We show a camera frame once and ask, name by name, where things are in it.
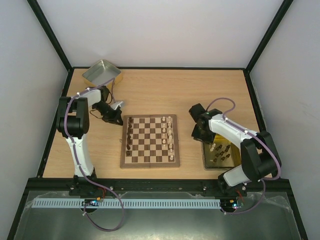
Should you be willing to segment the white pawn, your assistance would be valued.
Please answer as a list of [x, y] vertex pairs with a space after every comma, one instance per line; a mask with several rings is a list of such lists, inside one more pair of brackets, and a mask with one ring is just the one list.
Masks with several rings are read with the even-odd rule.
[[213, 143], [213, 144], [210, 145], [209, 151], [213, 152], [215, 150], [215, 148], [216, 148], [216, 143]]

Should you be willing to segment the gold tin tray with pieces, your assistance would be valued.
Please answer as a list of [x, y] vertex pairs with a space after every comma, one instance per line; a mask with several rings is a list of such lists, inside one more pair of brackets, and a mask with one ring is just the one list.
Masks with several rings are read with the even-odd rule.
[[240, 150], [223, 136], [216, 134], [212, 143], [202, 143], [205, 170], [230, 170], [241, 165]]

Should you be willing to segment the wooden chess board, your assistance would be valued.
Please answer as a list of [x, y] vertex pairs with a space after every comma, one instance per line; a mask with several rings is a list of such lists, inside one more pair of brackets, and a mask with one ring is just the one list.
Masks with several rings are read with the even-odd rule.
[[178, 168], [178, 121], [175, 114], [125, 115], [120, 167], [122, 169]]

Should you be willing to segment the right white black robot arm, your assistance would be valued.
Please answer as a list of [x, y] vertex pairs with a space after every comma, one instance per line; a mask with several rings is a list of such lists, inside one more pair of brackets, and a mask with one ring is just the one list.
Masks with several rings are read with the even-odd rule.
[[281, 160], [271, 134], [256, 132], [232, 121], [225, 112], [208, 110], [200, 103], [189, 109], [195, 122], [192, 138], [213, 145], [220, 135], [239, 149], [241, 164], [219, 175], [218, 191], [229, 196], [236, 188], [249, 182], [274, 181], [281, 176]]

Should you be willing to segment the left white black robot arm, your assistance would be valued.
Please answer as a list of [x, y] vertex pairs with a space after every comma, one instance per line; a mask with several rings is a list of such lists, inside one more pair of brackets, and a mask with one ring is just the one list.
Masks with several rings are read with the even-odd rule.
[[57, 108], [56, 129], [65, 138], [74, 163], [74, 178], [89, 182], [97, 179], [87, 143], [90, 128], [90, 111], [98, 111], [102, 121], [123, 125], [123, 101], [107, 103], [111, 92], [105, 86], [88, 87], [72, 97], [63, 96]]

